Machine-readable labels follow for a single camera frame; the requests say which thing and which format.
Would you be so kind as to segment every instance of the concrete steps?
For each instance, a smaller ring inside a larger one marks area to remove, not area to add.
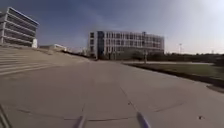
[[[0,44],[0,75],[73,65],[80,60],[60,52]]]
[[[49,55],[15,47],[0,45],[0,75],[37,70],[55,66],[50,61]]]

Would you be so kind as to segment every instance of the building facade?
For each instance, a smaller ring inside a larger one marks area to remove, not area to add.
[[[135,51],[143,54],[164,53],[164,37],[146,32],[94,31],[89,33],[88,55],[117,59]]]
[[[8,7],[6,12],[0,13],[0,43],[32,47],[38,25],[36,21]]]

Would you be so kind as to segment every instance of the sky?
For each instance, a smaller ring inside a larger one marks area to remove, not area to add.
[[[39,44],[72,49],[92,30],[146,31],[165,37],[165,51],[224,53],[223,0],[1,0],[36,20]]]

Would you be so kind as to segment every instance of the paved ground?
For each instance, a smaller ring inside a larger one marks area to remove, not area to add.
[[[0,78],[0,103],[15,128],[223,128],[224,95],[207,84],[112,62],[86,62]]]

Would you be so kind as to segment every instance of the grass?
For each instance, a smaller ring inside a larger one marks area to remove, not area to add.
[[[139,64],[141,67],[224,79],[224,68],[205,64]]]

